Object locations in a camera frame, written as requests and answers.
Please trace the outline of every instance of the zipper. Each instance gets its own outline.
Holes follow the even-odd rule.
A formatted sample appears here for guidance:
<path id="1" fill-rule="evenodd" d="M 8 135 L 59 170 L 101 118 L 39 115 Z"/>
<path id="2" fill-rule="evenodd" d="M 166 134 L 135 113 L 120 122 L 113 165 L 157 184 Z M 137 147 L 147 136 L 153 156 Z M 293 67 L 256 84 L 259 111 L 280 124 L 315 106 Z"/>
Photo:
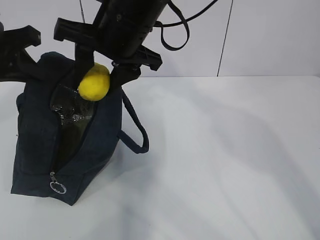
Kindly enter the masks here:
<path id="1" fill-rule="evenodd" d="M 52 182 L 50 182 L 51 189 L 58 194 L 66 194 L 67 188 L 57 181 L 56 173 L 54 171 L 50 172 L 50 178 L 52 180 Z"/>
<path id="2" fill-rule="evenodd" d="M 78 147 L 74 150 L 74 153 L 70 155 L 69 160 L 64 163 L 64 166 L 67 165 L 76 156 L 76 154 L 78 153 L 78 151 L 82 147 L 82 145 L 83 145 L 83 143 L 84 143 L 84 141 L 85 141 L 85 139 L 87 137 L 87 134 L 89 132 L 89 129 L 90 129 L 91 125 L 92 125 L 92 122 L 93 122 L 93 120 L 95 118 L 95 115 L 97 113 L 98 105 L 99 105 L 98 102 L 96 102 L 94 104 L 92 117 L 91 117 L 90 121 L 88 122 L 88 124 L 87 124 L 87 126 L 86 126 L 86 128 L 84 130 L 84 133 L 83 133 L 83 135 L 81 137 L 81 141 L 79 142 Z M 59 169 L 57 169 L 58 168 L 58 163 L 59 163 L 57 161 L 57 155 L 58 155 L 58 150 L 59 150 L 59 146 L 60 146 L 60 143 L 61 143 L 61 135 L 62 135 L 61 134 L 61 131 L 62 131 L 61 119 L 60 119 L 60 116 L 58 115 L 58 113 L 56 113 L 55 111 L 52 111 L 52 112 L 55 114 L 55 116 L 57 118 L 58 129 L 57 129 L 56 141 L 55 141 L 55 145 L 54 145 L 54 148 L 53 148 L 53 157 L 52 157 L 51 167 L 50 167 L 50 178 L 52 180 L 52 182 L 50 182 L 50 187 L 51 187 L 52 190 L 54 190 L 58 194 L 65 194 L 67 192 L 67 188 L 63 184 L 59 183 L 57 181 L 57 179 L 56 179 L 56 172 L 59 171 Z M 59 191 L 55 187 L 55 185 L 60 186 L 63 189 L 63 191 Z"/>

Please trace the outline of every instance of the zipper pull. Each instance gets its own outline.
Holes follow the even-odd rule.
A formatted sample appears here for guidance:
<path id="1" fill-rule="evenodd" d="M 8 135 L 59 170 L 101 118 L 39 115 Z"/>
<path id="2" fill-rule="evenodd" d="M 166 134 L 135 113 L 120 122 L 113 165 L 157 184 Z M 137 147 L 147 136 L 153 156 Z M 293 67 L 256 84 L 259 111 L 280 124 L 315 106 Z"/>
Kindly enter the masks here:
<path id="1" fill-rule="evenodd" d="M 50 188 L 53 190 L 53 191 L 55 191 L 56 193 L 58 193 L 58 194 L 65 194 L 66 192 L 67 192 L 67 188 L 63 185 L 63 184 L 61 184 L 61 183 L 59 183 L 58 181 L 57 181 L 57 179 L 56 179 L 56 176 L 55 176 L 55 172 L 50 172 L 50 178 L 51 178 L 51 180 L 52 180 L 52 182 L 50 182 Z"/>

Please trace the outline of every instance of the bag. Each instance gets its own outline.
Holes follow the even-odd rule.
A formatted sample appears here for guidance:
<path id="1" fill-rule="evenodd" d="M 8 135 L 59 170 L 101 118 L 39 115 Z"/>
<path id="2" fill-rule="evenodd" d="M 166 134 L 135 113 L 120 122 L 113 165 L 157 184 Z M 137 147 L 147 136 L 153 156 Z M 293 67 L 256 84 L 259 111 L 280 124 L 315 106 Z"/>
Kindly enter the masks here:
<path id="1" fill-rule="evenodd" d="M 28 81 L 16 100 L 11 193 L 51 197 L 72 206 L 109 162 L 119 139 L 136 154 L 148 152 L 149 139 L 121 88 L 99 102 L 88 102 L 59 84 L 72 77 L 73 60 L 50 52 L 38 65 L 48 79 Z M 122 102 L 142 133 L 142 147 L 121 130 Z"/>

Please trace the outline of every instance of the white table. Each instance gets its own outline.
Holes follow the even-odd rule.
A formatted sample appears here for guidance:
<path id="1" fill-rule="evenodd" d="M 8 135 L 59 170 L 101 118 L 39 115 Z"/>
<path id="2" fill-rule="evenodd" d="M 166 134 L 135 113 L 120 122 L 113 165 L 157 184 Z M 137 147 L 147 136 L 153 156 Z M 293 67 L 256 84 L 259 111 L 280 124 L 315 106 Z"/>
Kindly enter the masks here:
<path id="1" fill-rule="evenodd" d="M 120 143 L 73 207 L 9 193 L 22 89 L 0 84 L 0 239 L 320 239 L 319 78 L 127 84 L 150 152 Z M 127 113 L 123 126 L 141 139 Z"/>

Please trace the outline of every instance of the bag strap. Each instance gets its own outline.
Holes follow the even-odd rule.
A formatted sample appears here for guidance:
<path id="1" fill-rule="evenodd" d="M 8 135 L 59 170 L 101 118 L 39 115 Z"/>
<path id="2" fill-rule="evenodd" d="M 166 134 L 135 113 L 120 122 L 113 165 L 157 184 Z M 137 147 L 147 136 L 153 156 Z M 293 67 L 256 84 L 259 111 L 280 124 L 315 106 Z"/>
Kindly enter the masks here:
<path id="1" fill-rule="evenodd" d="M 120 130 L 118 133 L 119 139 L 129 148 L 131 149 L 134 153 L 136 154 L 145 154 L 149 151 L 149 138 L 148 134 L 145 130 L 145 128 L 142 126 L 142 124 L 139 121 L 139 118 L 136 114 L 136 111 L 134 107 L 132 106 L 129 98 L 125 94 L 125 92 L 122 90 L 122 101 L 124 104 L 125 109 L 128 111 L 130 114 L 133 122 L 135 125 L 138 127 L 140 132 L 142 133 L 143 136 L 143 144 L 142 146 L 139 146 L 134 140 L 132 140 L 131 137 L 129 137 L 123 130 Z"/>
<path id="2" fill-rule="evenodd" d="M 168 49 L 168 50 L 170 50 L 170 51 L 178 51 L 178 50 L 182 49 L 182 48 L 188 43 L 188 41 L 189 41 L 189 39 L 190 39 L 190 29 L 189 29 L 188 22 L 187 22 L 187 20 L 185 19 L 184 15 L 183 15 L 182 12 L 180 11 L 180 9 L 179 9 L 176 5 L 174 5 L 174 3 L 172 2 L 172 0 L 169 0 L 168 5 L 169 5 L 169 7 L 172 9 L 172 11 L 173 11 L 175 14 L 177 14 L 177 16 L 180 18 L 182 24 L 184 25 L 184 28 L 185 28 L 185 30 L 186 30 L 186 41 L 185 41 L 185 43 L 184 43 L 182 46 L 180 46 L 180 47 L 170 46 L 170 45 L 166 42 L 165 37 L 164 37 L 164 25 L 163 25 L 163 23 L 160 22 L 160 21 L 156 21 L 154 26 L 155 26 L 155 27 L 158 27 L 158 28 L 161 28 L 161 43 L 162 43 L 162 45 L 163 45 L 166 49 Z"/>

